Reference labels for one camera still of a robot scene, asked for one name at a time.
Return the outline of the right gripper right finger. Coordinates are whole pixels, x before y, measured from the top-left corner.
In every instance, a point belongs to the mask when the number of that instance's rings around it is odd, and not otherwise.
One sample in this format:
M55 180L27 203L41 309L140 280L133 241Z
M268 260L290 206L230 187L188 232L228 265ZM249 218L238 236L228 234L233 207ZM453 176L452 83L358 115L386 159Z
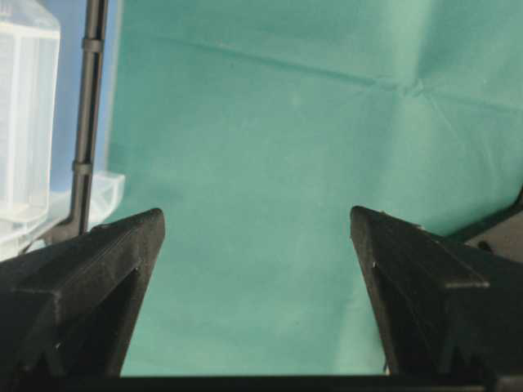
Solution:
M522 375L522 263L367 207L351 241L393 374Z

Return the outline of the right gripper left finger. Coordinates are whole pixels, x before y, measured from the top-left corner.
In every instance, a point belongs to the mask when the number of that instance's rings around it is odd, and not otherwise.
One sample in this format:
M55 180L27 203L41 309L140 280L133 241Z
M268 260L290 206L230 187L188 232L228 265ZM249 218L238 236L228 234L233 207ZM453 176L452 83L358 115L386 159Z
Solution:
M119 376L165 237L153 208L1 263L1 378Z

